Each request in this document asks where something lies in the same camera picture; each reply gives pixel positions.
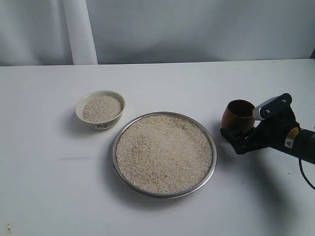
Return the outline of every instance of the warning label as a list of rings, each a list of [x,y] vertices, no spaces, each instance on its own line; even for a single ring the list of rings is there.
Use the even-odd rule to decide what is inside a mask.
[[[287,148],[292,148],[294,139],[298,134],[299,134],[299,128],[298,127],[291,129],[290,132],[286,136],[284,146]]]

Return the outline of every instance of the black cable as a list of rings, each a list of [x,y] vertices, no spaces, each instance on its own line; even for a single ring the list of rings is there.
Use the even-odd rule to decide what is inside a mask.
[[[304,174],[303,167],[302,167],[302,159],[301,159],[301,158],[299,158],[299,167],[300,167],[300,172],[301,172],[303,178],[305,179],[306,183],[308,183],[309,186],[310,186],[313,190],[315,190],[314,185],[312,185],[312,183],[309,181],[308,178],[306,178],[306,176],[305,176],[305,174]]]

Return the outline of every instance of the bowl rim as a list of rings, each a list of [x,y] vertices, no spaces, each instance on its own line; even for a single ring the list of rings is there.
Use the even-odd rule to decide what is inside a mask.
[[[81,117],[78,115],[78,113],[79,113],[79,111],[78,111],[79,104],[82,102],[83,99],[85,99],[85,98],[91,96],[92,94],[100,93],[100,92],[115,93],[117,96],[119,96],[119,97],[122,99],[122,101],[123,101],[123,103],[122,103],[122,106],[123,106],[122,110],[121,110],[121,111],[119,112],[119,114],[118,114],[117,116],[115,116],[114,118],[109,119],[109,120],[106,120],[106,121],[101,121],[101,122],[91,122],[91,121],[88,121],[88,120],[86,120],[86,119],[81,118]],[[126,106],[126,101],[125,101],[124,97],[123,97],[121,94],[119,94],[119,93],[117,93],[117,92],[115,92],[115,91],[111,91],[111,90],[98,90],[98,91],[94,91],[94,92],[90,92],[90,93],[86,94],[85,96],[83,96],[83,97],[77,102],[77,104],[76,104],[76,106],[75,106],[75,114],[77,115],[77,117],[78,117],[80,120],[84,121],[85,123],[88,123],[88,124],[103,124],[103,123],[107,123],[107,122],[111,122],[111,121],[113,121],[113,120],[116,120],[118,117],[120,117],[120,116],[122,115],[122,113],[124,112],[124,110],[125,110],[125,106]]]
[[[159,194],[159,193],[152,193],[152,192],[148,192],[145,190],[142,190],[140,188],[138,188],[137,186],[133,185],[129,180],[127,180],[124,175],[122,174],[122,172],[120,171],[120,168],[118,166],[118,162],[117,162],[117,145],[118,142],[122,136],[122,134],[135,122],[137,122],[140,119],[143,119],[145,117],[149,117],[149,116],[156,116],[156,115],[166,115],[166,116],[172,116],[172,117],[177,117],[177,118],[182,118],[184,120],[187,120],[189,122],[191,122],[192,124],[196,125],[198,128],[201,129],[201,131],[206,135],[207,139],[209,140],[209,143],[211,145],[212,148],[212,162],[209,168],[209,171],[207,173],[207,175],[203,178],[203,180],[198,183],[197,185],[195,185],[194,187],[187,189],[183,192],[179,192],[179,193],[171,193],[171,194]],[[195,121],[194,119],[184,116],[182,114],[179,113],[174,113],[174,112],[153,112],[153,113],[148,113],[148,114],[144,114],[142,116],[139,116],[133,120],[131,120],[130,122],[128,122],[117,134],[117,136],[115,137],[114,143],[112,145],[112,161],[113,161],[113,166],[114,166],[114,170],[116,172],[116,174],[118,175],[118,177],[131,189],[137,191],[138,193],[150,196],[150,197],[154,197],[154,198],[165,198],[165,199],[171,199],[171,198],[178,198],[178,197],[182,197],[185,196],[187,194],[190,194],[196,190],[198,190],[199,188],[201,188],[209,179],[210,177],[213,175],[214,170],[216,168],[217,165],[217,159],[218,159],[218,153],[217,153],[217,146],[216,143],[213,139],[213,137],[211,136],[211,134],[209,133],[209,131],[203,126],[201,125],[199,122]]]

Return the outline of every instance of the metal rim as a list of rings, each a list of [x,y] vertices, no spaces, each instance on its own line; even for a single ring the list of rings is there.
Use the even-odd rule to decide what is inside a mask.
[[[157,116],[157,115],[166,115],[166,116],[172,116],[172,117],[177,117],[177,118],[182,118],[185,119],[189,122],[191,122],[192,124],[196,125],[198,128],[200,128],[202,130],[202,132],[206,135],[207,139],[209,140],[210,146],[212,148],[212,163],[210,165],[209,171],[207,173],[207,175],[204,177],[204,179],[197,185],[195,185],[194,187],[185,190],[183,192],[179,192],[179,193],[172,193],[172,194],[158,194],[158,193],[152,193],[152,192],[148,192],[145,190],[142,190],[138,187],[136,187],[135,185],[133,185],[131,182],[129,182],[129,180],[127,180],[124,175],[121,173],[119,167],[118,167],[118,163],[117,163],[117,156],[116,156],[116,149],[117,149],[117,144],[122,136],[122,134],[129,128],[129,126],[131,126],[133,123],[137,122],[138,120],[145,118],[145,117],[149,117],[149,116]],[[138,193],[150,196],[150,197],[154,197],[154,198],[178,198],[178,197],[182,197],[185,196],[187,194],[190,194],[196,190],[198,190],[199,188],[201,188],[212,176],[216,165],[217,165],[217,147],[216,147],[216,143],[213,139],[213,137],[211,136],[211,134],[208,132],[208,130],[203,127],[200,123],[198,123],[197,121],[195,121],[194,119],[184,116],[182,114],[178,114],[178,113],[173,113],[173,112],[154,112],[154,113],[148,113],[142,116],[139,116],[135,119],[133,119],[132,121],[130,121],[129,123],[127,123],[117,134],[114,143],[113,143],[113,149],[112,149],[112,158],[113,158],[113,165],[114,165],[114,169],[116,174],[118,175],[118,177],[131,189],[137,191]]]

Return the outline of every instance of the small white bowl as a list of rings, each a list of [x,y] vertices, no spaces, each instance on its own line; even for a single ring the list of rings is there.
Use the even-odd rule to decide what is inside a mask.
[[[103,122],[91,122],[91,121],[85,120],[83,118],[83,109],[84,109],[85,105],[89,101],[91,101],[92,99],[94,99],[96,97],[100,97],[100,96],[105,96],[105,95],[116,98],[118,101],[121,102],[123,108],[120,111],[120,113],[116,117],[114,117],[110,120],[107,120],[107,121],[103,121]],[[77,106],[75,108],[75,113],[76,113],[77,117],[80,120],[82,120],[83,122],[85,122],[90,128],[98,129],[98,130],[104,130],[104,129],[110,129],[120,120],[124,109],[125,109],[125,100],[120,94],[118,94],[114,91],[101,90],[101,91],[91,92],[88,95],[85,95],[83,98],[81,98],[77,103]]]

